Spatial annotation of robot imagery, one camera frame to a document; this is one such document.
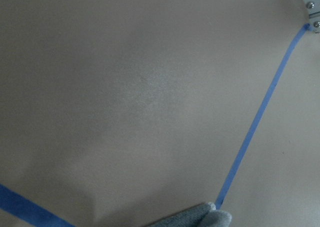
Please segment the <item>aluminium frame post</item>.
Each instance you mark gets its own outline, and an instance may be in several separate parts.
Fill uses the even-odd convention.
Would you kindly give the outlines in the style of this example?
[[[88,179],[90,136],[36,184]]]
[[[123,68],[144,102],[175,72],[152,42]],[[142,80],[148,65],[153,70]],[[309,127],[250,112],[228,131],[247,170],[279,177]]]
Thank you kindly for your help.
[[[307,10],[308,22],[310,29],[316,33],[320,33],[320,0],[302,0]]]

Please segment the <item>pink and grey towel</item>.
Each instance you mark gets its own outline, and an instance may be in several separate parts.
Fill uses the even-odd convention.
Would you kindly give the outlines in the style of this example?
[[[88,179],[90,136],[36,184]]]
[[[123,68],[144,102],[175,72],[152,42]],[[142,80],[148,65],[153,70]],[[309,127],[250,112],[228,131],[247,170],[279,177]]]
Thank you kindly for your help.
[[[180,211],[148,225],[149,227],[229,227],[232,215],[212,202]]]

